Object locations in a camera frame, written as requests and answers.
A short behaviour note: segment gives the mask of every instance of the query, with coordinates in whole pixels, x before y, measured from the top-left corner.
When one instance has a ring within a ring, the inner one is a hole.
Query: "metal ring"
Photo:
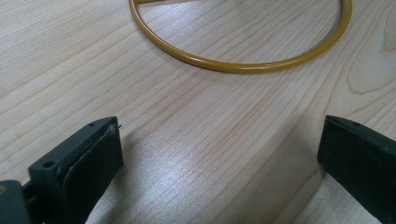
[[[202,68],[226,72],[226,73],[263,73],[272,72],[281,69],[291,68],[293,66],[306,63],[318,57],[320,54],[324,53],[326,50],[331,48],[343,35],[347,26],[349,25],[350,19],[352,17],[352,0],[341,0],[341,20],[336,27],[336,30],[332,35],[319,44],[317,47],[303,53],[299,56],[289,58],[286,60],[273,62],[273,63],[225,63],[220,61],[215,61],[207,58],[203,58],[197,55],[190,54],[181,49],[177,49],[172,45],[168,44],[160,37],[154,34],[149,27],[144,23],[142,17],[137,10],[137,0],[130,0],[130,8],[132,16],[138,27],[142,30],[143,34],[158,48],[162,49],[164,52],[172,55],[173,57],[185,62],[190,63],[195,66]]]

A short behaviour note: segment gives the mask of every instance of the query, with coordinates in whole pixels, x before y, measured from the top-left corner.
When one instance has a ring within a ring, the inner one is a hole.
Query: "wood grain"
[[[0,179],[85,123],[118,116],[125,166],[89,223],[376,223],[316,159],[326,114],[396,139],[396,2],[354,1],[316,60],[239,76],[182,63],[126,0],[0,0]],[[140,6],[163,39],[228,62],[285,59],[334,27],[337,0]]]

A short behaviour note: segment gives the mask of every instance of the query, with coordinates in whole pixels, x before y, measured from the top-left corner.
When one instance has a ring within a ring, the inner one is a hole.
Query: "wooden table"
[[[140,10],[181,49],[258,63],[314,47],[339,6],[172,0]],[[396,1],[355,0],[330,51],[252,76],[163,53],[127,0],[3,0],[0,28],[0,179],[27,182],[32,162],[115,115],[125,165],[89,223],[377,222],[316,156],[327,114],[396,138]]]

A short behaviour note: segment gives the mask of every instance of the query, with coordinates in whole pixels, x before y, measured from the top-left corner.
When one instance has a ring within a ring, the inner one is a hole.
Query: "light wooden surface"
[[[173,0],[140,9],[179,48],[256,63],[314,47],[339,4]],[[0,5],[0,179],[25,183],[32,162],[116,115],[125,166],[89,223],[376,223],[321,175],[316,154],[326,114],[396,139],[396,1],[354,1],[346,34],[326,54],[254,76],[161,52],[127,0]]]

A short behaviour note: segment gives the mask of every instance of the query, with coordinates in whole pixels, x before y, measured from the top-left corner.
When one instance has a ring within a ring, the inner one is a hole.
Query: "yellow ring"
[[[157,35],[155,35],[154,32],[152,32],[149,29],[149,27],[143,22],[142,17],[140,16],[137,10],[136,0],[130,0],[130,8],[131,8],[132,16],[134,17],[134,20],[137,23],[138,27],[142,30],[143,34],[145,34],[145,36],[158,48],[162,49],[166,53],[172,55],[173,57],[185,63],[190,63],[195,66],[203,67],[210,70],[220,71],[220,72],[262,73],[262,72],[277,71],[277,70],[297,66],[302,63],[306,63],[310,60],[313,60],[314,58],[318,57],[320,54],[324,53],[326,50],[331,48],[343,35],[352,17],[352,0],[341,0],[341,3],[342,3],[341,20],[335,32],[333,32],[328,39],[326,39],[316,48],[313,48],[306,53],[303,53],[299,56],[290,59],[282,60],[279,62],[273,62],[273,63],[225,63],[225,62],[210,60],[190,54],[188,52],[173,47],[172,45],[166,43],[165,41],[160,39]]]

